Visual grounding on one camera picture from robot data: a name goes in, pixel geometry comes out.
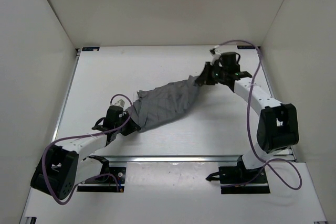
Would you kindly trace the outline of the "grey pleated skirt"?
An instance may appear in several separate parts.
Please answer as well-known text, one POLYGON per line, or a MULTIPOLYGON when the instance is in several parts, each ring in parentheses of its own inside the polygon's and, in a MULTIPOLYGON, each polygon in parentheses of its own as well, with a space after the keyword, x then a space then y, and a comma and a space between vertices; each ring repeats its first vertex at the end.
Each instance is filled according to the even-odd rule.
POLYGON ((201 87, 198 76, 170 82, 153 90, 137 92, 138 99, 127 108, 131 119, 146 132, 181 119, 195 104, 201 87))

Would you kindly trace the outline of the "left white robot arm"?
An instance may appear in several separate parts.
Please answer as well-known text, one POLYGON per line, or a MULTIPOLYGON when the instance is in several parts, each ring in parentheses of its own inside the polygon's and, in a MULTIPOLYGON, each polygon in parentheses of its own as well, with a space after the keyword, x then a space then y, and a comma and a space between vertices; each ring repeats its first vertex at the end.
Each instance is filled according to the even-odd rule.
POLYGON ((139 126, 131 119, 135 107, 126 110, 111 105, 106 116, 100 118, 87 135, 64 137, 49 144, 35 169, 30 186, 66 204, 76 187, 87 181, 99 183, 115 180, 106 158, 95 154, 107 147, 118 134, 128 135, 139 126))

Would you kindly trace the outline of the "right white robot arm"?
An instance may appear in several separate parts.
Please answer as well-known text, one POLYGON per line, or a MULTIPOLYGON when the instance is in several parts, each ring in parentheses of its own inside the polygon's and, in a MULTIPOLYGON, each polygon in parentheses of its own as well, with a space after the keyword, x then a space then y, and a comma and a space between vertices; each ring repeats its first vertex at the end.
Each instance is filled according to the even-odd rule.
POLYGON ((296 107, 271 97, 255 84, 255 76, 240 69, 240 54, 211 49, 212 61, 206 62, 195 83, 198 86, 222 84, 247 102, 247 116, 254 111, 258 117, 256 143, 240 156, 235 166, 221 168, 207 181, 221 180, 226 186, 243 186, 255 180, 265 166, 275 162, 281 151, 299 142, 296 107))

